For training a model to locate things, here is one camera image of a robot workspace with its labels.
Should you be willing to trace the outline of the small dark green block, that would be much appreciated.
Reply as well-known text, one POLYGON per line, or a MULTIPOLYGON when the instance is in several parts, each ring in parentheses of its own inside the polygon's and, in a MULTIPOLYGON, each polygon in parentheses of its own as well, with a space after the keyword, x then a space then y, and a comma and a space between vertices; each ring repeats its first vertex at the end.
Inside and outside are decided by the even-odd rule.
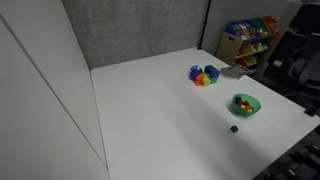
POLYGON ((234 126, 231 126, 230 130, 232 133, 236 133, 236 132, 238 132, 239 128, 234 125, 234 126))

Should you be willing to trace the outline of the green plastic bowl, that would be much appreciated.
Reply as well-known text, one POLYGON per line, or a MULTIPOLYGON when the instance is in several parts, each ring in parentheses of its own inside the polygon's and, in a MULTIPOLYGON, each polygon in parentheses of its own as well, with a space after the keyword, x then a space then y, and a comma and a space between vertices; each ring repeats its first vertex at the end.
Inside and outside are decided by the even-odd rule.
POLYGON ((248 95, 248 94, 235 94, 233 96, 233 99, 232 99, 232 102, 231 102, 231 108, 233 109, 233 111, 237 115, 240 115, 240 116, 243 116, 243 117, 248 117, 248 116, 251 116, 251 115, 257 113, 261 109, 261 104, 256 98, 254 98, 251 95, 248 95), (252 112, 248 112, 248 111, 245 111, 245 110, 241 109, 240 107, 238 107, 234 103, 234 99, 235 99, 236 96, 240 96, 243 101, 247 100, 250 103, 250 105, 254 108, 254 110, 252 112))

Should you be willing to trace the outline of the colourful blocks in bowl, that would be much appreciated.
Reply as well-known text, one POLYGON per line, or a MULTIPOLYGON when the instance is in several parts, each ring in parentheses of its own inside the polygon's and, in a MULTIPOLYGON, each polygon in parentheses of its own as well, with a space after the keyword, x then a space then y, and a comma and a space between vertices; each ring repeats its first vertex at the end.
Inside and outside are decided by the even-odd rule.
POLYGON ((250 103, 247 100, 243 101, 240 96, 235 97, 234 103, 245 111, 252 112, 254 110, 250 103))

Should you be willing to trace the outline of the pile of colourful toy blocks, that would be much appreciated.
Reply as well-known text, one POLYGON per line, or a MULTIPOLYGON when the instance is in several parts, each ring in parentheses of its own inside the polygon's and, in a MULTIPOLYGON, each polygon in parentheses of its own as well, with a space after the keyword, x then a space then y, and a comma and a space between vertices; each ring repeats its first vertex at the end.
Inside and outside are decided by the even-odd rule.
POLYGON ((200 68, 198 65, 190 67, 189 79, 196 85, 208 87, 218 81, 220 71, 212 65, 200 68))

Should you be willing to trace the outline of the grey metal mounting plate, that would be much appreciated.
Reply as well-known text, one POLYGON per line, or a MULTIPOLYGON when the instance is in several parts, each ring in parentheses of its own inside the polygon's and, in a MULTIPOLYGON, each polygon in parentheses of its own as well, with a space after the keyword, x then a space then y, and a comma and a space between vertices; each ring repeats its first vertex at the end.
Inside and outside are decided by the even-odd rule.
POLYGON ((248 72, 249 70, 247 68, 237 65, 222 68, 220 74, 226 79, 238 81, 248 72))

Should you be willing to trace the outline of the black vertical pole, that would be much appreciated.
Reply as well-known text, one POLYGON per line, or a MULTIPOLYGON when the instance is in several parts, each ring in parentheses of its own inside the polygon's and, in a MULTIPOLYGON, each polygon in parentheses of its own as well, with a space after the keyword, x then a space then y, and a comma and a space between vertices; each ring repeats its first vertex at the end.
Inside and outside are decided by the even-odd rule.
POLYGON ((205 34, 205 31, 206 31, 208 16, 209 16, 209 13, 210 13, 210 8, 211 8, 211 3, 212 3, 212 0, 208 0, 206 11, 205 11, 205 16, 204 16, 203 24, 202 24, 202 28, 201 28, 201 34, 200 34, 199 42, 198 42, 198 45, 197 45, 197 49, 198 50, 202 49, 204 34, 205 34))

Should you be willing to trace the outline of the toy shelf with coloured bins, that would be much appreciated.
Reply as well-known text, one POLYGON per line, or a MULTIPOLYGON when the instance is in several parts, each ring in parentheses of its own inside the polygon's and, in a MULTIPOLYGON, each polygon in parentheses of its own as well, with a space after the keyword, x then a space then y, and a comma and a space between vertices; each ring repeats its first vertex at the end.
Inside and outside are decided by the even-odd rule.
POLYGON ((225 26, 216 57, 229 65, 259 67, 266 63, 282 39, 279 17, 263 16, 231 21, 225 26))

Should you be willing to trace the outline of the black office chair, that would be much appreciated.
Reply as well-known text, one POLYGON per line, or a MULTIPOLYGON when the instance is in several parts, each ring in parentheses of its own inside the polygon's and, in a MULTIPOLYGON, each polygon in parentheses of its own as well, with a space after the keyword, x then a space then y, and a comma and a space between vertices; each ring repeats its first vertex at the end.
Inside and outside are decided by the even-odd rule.
POLYGON ((268 60, 262 81, 314 116, 320 109, 320 4, 303 4, 268 60))

